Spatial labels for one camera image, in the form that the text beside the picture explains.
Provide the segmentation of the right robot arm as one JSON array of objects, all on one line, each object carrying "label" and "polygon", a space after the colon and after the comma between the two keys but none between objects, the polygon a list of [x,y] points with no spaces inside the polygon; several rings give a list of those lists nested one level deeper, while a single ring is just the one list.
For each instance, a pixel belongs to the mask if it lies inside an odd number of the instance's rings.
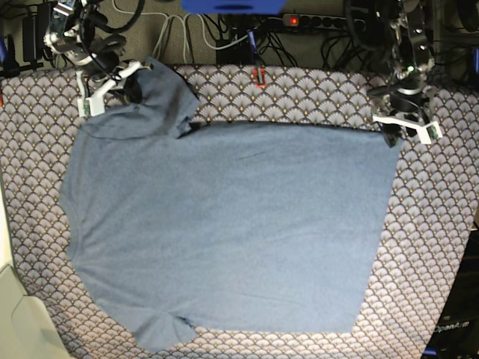
[{"label": "right robot arm", "polygon": [[144,9],[139,1],[125,25],[111,27],[100,13],[99,1],[57,1],[43,38],[44,44],[56,55],[66,58],[75,68],[83,101],[94,97],[104,103],[107,94],[124,103],[141,102],[142,92],[137,71],[143,63],[122,61],[126,45],[123,35],[138,21]]}]

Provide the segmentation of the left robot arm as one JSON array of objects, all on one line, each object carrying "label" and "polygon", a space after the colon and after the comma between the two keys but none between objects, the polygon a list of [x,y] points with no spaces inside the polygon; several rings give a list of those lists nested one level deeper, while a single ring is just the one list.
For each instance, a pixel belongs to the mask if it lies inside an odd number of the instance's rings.
[{"label": "left robot arm", "polygon": [[372,120],[389,147],[395,147],[403,134],[430,145],[442,137],[442,131],[433,119],[436,92],[427,85],[435,61],[423,7],[420,1],[381,1],[376,16],[385,27],[386,60],[392,74],[385,85],[367,91],[373,98]]}]

